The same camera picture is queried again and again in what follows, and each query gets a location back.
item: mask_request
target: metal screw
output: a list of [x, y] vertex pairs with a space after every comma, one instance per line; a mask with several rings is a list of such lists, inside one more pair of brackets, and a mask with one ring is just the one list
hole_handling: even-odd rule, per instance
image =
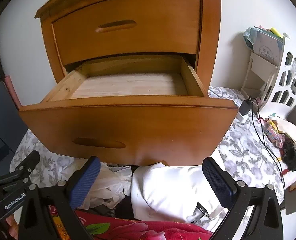
[[62, 180], [58, 181], [57, 185], [60, 187], [63, 187], [66, 185], [66, 181], [64, 179], [62, 179]]
[[34, 190], [36, 188], [36, 184], [31, 184], [30, 186], [29, 186], [29, 189], [30, 190]]
[[242, 180], [238, 180], [238, 181], [237, 181], [237, 184], [238, 184], [238, 186], [240, 186], [240, 187], [244, 187], [244, 186], [246, 185], [246, 183], [245, 183], [244, 181], [242, 181]]
[[270, 190], [274, 190], [274, 186], [272, 185], [272, 184], [268, 184], [268, 189], [270, 189]]

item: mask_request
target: floral tablecloth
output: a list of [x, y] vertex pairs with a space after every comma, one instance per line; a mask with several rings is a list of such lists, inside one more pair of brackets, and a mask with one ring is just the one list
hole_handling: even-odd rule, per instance
[[[209, 96], [212, 98], [231, 99], [237, 106], [240, 106], [244, 100], [243, 95], [239, 91], [220, 87], [210, 87]], [[218, 150], [226, 170], [235, 180], [243, 180], [251, 187], [264, 187], [268, 183], [273, 184], [278, 201], [281, 203], [284, 199], [284, 191], [280, 173], [271, 156], [263, 144], [260, 143], [254, 130], [254, 125], [262, 138], [261, 125], [256, 116], [254, 116], [253, 125], [251, 114], [252, 112], [250, 111], [248, 114], [249, 118], [245, 122], [240, 122], [237, 119], [233, 121], [218, 145]], [[280, 157], [279, 150], [266, 136], [265, 142], [275, 155]], [[10, 165], [10, 172], [14, 171], [15, 167], [32, 150], [37, 150], [41, 155], [41, 161], [31, 174], [32, 183], [36, 183], [40, 187], [47, 187], [55, 185], [61, 179], [68, 179], [64, 170], [75, 158], [50, 152], [30, 130], [25, 134], [14, 155]], [[251, 211], [252, 208], [249, 207], [242, 224], [247, 224]], [[226, 213], [227, 210], [223, 210], [215, 219], [203, 217], [196, 224], [207, 230], [214, 231]]]

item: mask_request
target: oval handle cutout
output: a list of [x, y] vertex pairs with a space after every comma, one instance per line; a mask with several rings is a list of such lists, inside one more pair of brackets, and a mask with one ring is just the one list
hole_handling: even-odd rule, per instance
[[105, 32], [111, 32], [111, 31], [122, 30], [122, 29], [130, 29], [130, 28], [136, 27], [136, 25], [137, 23], [134, 20], [116, 21], [112, 23], [99, 25], [96, 28], [96, 32], [105, 33]]
[[99, 140], [93, 138], [76, 138], [72, 141], [78, 145], [92, 146], [92, 147], [104, 147], [104, 148], [113, 148], [113, 149], [122, 149], [126, 148], [126, 145], [120, 141], [114, 140]]

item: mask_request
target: wooden cabinet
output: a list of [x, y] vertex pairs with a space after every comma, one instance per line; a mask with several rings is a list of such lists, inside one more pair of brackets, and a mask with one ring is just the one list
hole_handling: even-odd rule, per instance
[[220, 0], [50, 0], [40, 17], [56, 87], [20, 115], [52, 152], [199, 165], [233, 121], [207, 95]]

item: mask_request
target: drawer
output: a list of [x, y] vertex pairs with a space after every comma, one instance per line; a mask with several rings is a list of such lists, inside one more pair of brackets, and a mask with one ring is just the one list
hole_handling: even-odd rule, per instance
[[127, 165], [199, 165], [238, 109], [209, 98], [186, 59], [132, 55], [84, 62], [20, 116], [50, 151]]
[[134, 52], [196, 54], [200, 0], [107, 0], [53, 23], [63, 65]]

